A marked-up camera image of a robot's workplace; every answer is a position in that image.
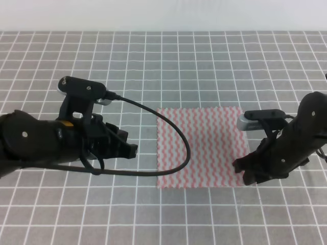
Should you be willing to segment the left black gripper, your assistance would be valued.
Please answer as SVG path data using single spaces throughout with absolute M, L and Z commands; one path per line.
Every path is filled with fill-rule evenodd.
M 119 127 L 103 122 L 103 116 L 93 114 L 88 124 L 83 118 L 72 117 L 70 120 L 56 118 L 55 122 L 63 126 L 62 139 L 67 147 L 74 146 L 77 156 L 84 166 L 90 166 L 89 160 L 97 160 L 104 166 L 104 159 L 136 157 L 138 145 L 121 143 L 110 144 L 109 130 L 123 142 L 127 142 L 128 132 Z

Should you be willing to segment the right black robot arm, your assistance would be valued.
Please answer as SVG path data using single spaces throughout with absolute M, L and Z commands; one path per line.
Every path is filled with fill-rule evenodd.
M 264 130 L 257 149 L 233 162 L 245 185 L 285 179 L 309 162 L 326 145 L 326 94 L 311 92 L 299 104 L 295 117 L 279 109 L 246 111 L 237 120 L 241 131 Z

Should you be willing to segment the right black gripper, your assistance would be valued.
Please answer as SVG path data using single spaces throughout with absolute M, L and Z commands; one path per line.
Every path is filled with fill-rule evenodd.
M 274 179 L 285 179 L 289 173 L 309 163 L 309 131 L 283 129 L 281 136 L 261 153 L 254 151 L 233 162 L 235 173 L 243 173 L 244 185 L 261 184 Z

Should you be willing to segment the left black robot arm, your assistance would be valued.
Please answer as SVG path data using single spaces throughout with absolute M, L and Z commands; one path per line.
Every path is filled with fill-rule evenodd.
M 136 157 L 137 145 L 127 138 L 128 132 L 104 123 L 100 115 L 90 122 L 37 120 L 15 110 L 1 116 L 1 177 L 22 168 L 110 175 L 106 159 Z

